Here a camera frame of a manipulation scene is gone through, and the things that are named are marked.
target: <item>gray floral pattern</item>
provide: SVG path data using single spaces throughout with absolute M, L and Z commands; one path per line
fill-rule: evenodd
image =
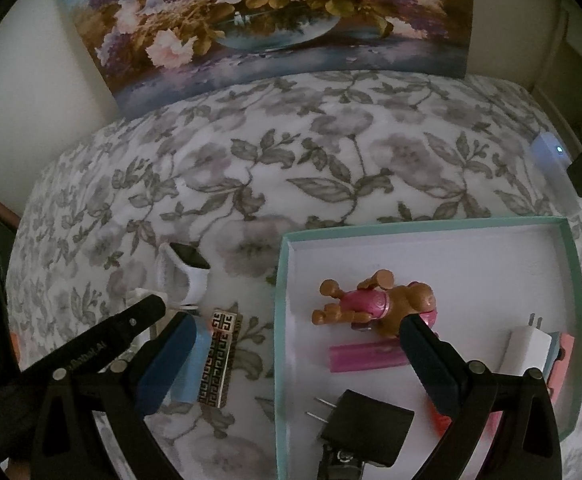
M 558 213 L 526 156 L 551 129 L 513 83 L 376 71 L 268 79 L 111 124 L 42 173 L 22 216 L 7 283 L 22 366 L 119 312 L 127 290 L 154 287 L 160 243 L 196 244 L 212 266 L 201 310 L 245 320 L 228 404 L 165 403 L 146 422 L 184 478 L 273 479 L 282 235 Z M 582 214 L 572 228 L 582 266 Z M 582 478 L 582 410 L 562 449 L 565 478 Z

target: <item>painting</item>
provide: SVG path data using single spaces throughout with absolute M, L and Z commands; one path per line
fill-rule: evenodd
M 462 77 L 472 0 L 63 0 L 127 118 L 325 70 Z

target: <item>white power adapter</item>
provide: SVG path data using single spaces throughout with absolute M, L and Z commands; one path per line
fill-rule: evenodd
M 500 367 L 501 374 L 522 376 L 529 368 L 544 370 L 551 349 L 551 336 L 539 330 L 542 318 L 538 318 L 536 327 L 533 326 L 534 319 L 535 314 L 532 314 L 528 326 L 511 331 Z

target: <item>pink object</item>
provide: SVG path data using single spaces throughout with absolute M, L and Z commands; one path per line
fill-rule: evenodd
M 340 308 L 342 312 L 366 312 L 373 319 L 380 319 L 389 310 L 389 296 L 385 291 L 375 288 L 352 290 L 340 298 Z
M 420 317 L 429 326 L 437 319 L 437 310 L 424 312 Z M 329 370 L 331 373 L 379 370 L 409 364 L 400 339 L 385 339 L 374 343 L 340 345 L 329 347 Z
M 560 334 L 560 353 L 558 358 L 553 363 L 549 379 L 546 381 L 546 386 L 549 388 L 549 397 L 551 402 L 555 404 L 560 395 L 564 379 L 567 375 L 568 362 L 573 353 L 573 345 L 575 338 L 567 333 Z

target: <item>wall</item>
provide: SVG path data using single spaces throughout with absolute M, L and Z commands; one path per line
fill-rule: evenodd
M 474 0 L 468 68 L 529 87 L 559 0 Z M 0 200 L 20 214 L 40 170 L 117 117 L 58 0 L 19 0 L 0 25 Z

